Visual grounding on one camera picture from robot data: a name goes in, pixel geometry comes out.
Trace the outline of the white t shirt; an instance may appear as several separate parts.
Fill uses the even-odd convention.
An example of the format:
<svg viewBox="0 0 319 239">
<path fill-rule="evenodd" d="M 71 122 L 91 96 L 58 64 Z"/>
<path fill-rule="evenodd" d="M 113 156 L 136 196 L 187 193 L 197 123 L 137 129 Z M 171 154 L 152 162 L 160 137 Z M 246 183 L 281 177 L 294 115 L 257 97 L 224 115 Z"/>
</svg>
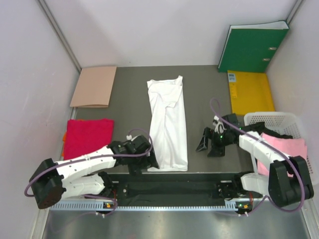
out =
<svg viewBox="0 0 319 239">
<path fill-rule="evenodd" d="M 183 76 L 147 81 L 152 112 L 150 136 L 159 168 L 148 172 L 188 170 Z"/>
</svg>

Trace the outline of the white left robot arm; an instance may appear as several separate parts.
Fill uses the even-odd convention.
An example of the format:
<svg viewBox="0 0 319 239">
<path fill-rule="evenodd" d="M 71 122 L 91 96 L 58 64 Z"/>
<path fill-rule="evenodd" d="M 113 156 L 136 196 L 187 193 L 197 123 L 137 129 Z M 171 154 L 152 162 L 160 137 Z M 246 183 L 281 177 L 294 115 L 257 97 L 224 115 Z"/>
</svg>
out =
<svg viewBox="0 0 319 239">
<path fill-rule="evenodd" d="M 149 168 L 158 169 L 152 140 L 143 135 L 129 135 L 124 142 L 112 141 L 73 159 L 56 162 L 46 159 L 31 176 L 28 189 L 39 209 L 78 196 L 106 198 L 114 195 L 114 184 L 106 169 L 117 166 L 127 166 L 133 176 Z"/>
</svg>

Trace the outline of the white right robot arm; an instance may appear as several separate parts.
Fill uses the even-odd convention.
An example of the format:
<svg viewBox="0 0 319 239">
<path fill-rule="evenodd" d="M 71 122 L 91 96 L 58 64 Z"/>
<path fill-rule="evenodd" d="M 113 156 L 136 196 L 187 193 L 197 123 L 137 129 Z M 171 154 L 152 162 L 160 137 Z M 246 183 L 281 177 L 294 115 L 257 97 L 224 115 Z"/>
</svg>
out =
<svg viewBox="0 0 319 239">
<path fill-rule="evenodd" d="M 268 129 L 263 121 L 243 126 L 236 114 L 221 118 L 215 116 L 213 126 L 204 129 L 197 152 L 209 150 L 209 157 L 223 157 L 225 148 L 235 144 L 268 167 L 268 175 L 253 171 L 236 174 L 232 181 L 236 196 L 244 197 L 249 192 L 257 192 L 269 197 L 279 208 L 314 196 L 305 159 L 280 151 L 262 138 L 263 133 L 284 140 L 291 139 L 289 135 L 280 135 Z"/>
</svg>

